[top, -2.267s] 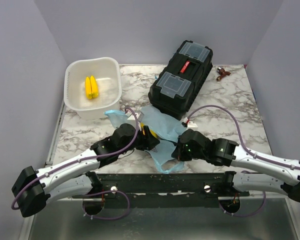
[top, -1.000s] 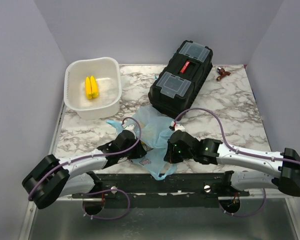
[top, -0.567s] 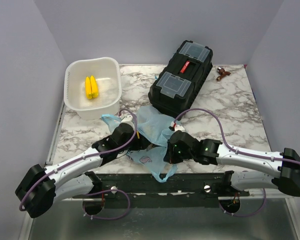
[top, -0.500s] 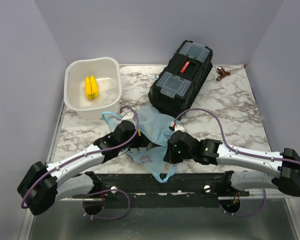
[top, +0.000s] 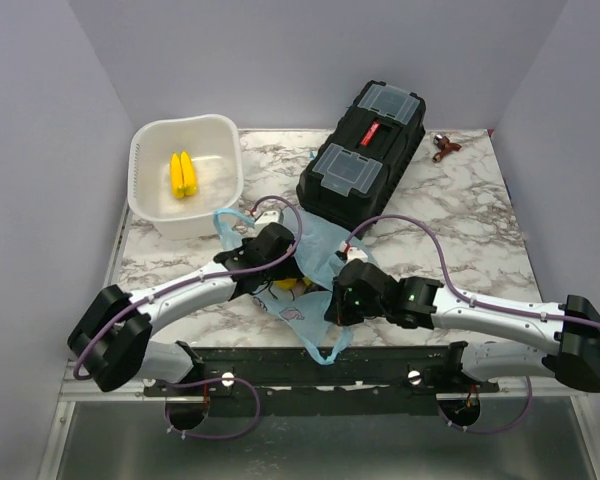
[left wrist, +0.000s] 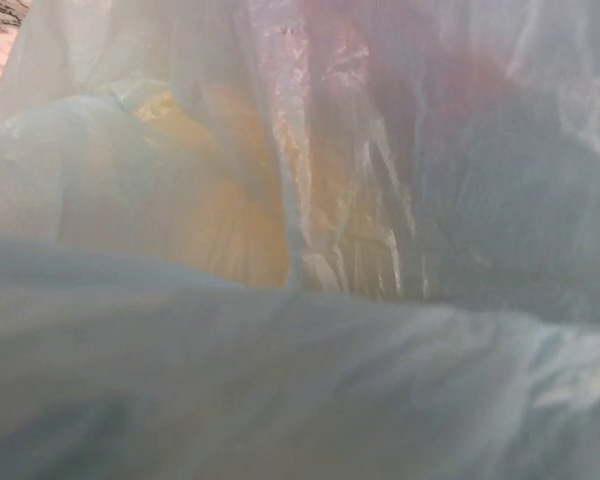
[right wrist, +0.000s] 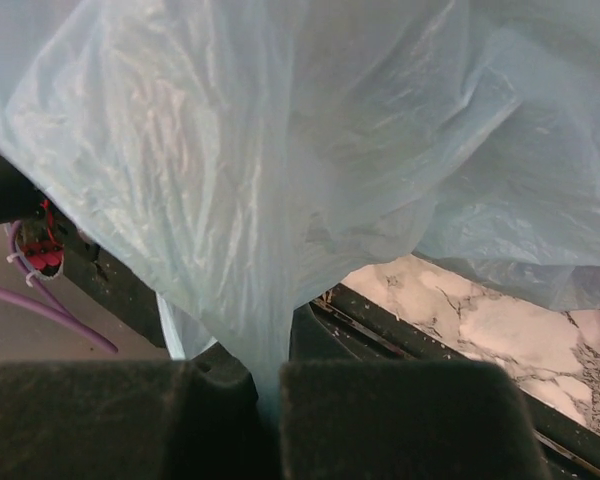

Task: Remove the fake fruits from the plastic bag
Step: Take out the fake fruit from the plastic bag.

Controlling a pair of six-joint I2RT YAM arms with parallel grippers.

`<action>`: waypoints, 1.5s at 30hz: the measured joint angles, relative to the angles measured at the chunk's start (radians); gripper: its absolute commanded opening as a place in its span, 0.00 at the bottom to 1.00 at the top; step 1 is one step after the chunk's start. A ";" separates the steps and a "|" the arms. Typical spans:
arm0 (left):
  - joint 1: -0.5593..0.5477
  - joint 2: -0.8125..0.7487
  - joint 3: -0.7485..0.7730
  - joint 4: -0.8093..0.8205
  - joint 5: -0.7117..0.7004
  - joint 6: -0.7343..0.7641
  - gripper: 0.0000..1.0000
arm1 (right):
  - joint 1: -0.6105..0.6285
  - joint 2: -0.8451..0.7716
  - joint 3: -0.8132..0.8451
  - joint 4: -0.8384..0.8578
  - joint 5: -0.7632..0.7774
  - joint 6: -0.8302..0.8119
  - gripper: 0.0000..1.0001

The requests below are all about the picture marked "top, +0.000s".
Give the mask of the yellow fake lemon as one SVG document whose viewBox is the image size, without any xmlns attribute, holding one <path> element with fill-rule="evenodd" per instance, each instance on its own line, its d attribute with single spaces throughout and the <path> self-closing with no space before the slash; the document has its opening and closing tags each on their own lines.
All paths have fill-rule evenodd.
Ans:
<svg viewBox="0 0 600 480">
<path fill-rule="evenodd" d="M 291 291 L 298 283 L 295 278 L 289 278 L 285 280 L 276 280 L 273 284 L 282 291 Z"/>
</svg>

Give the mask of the light blue plastic bag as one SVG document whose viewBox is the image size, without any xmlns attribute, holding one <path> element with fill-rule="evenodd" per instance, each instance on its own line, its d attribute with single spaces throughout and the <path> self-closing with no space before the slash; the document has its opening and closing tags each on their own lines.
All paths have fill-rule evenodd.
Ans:
<svg viewBox="0 0 600 480">
<path fill-rule="evenodd" d="M 333 279 L 344 267 L 335 252 L 349 232 L 304 210 L 294 213 L 286 207 L 282 213 L 282 224 L 292 233 L 297 232 L 297 222 L 302 222 L 294 258 L 304 277 L 291 291 L 282 291 L 268 283 L 251 297 L 261 309 L 287 323 L 316 363 L 331 365 L 353 339 L 352 329 L 343 327 L 331 352 L 323 355 L 319 351 L 330 326 L 324 314 L 332 298 Z"/>
</svg>

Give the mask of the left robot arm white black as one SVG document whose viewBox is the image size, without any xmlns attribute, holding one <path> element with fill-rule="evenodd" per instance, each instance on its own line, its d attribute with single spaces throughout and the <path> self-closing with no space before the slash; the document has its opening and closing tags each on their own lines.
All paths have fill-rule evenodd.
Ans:
<svg viewBox="0 0 600 480">
<path fill-rule="evenodd" d="M 176 280 L 135 292 L 117 285 L 102 289 L 67 340 L 79 378 L 93 380 L 103 392 L 151 379 L 181 395 L 194 393 L 203 377 L 201 358 L 185 342 L 157 342 L 154 334 L 198 310 L 298 275 L 295 239 L 286 227 L 271 223 Z"/>
</svg>

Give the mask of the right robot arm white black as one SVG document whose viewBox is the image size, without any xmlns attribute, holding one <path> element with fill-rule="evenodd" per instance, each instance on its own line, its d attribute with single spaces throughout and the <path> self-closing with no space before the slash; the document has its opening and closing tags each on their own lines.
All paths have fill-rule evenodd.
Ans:
<svg viewBox="0 0 600 480">
<path fill-rule="evenodd" d="M 440 379 L 460 392 L 474 381 L 544 376 L 587 393 L 600 393 L 600 314 L 586 298 L 524 303 L 454 293 L 438 280 L 396 280 L 361 260 L 333 280 L 326 321 L 351 326 L 383 318 L 403 329 L 465 330 L 490 335 L 494 344 L 467 345 L 440 367 Z"/>
</svg>

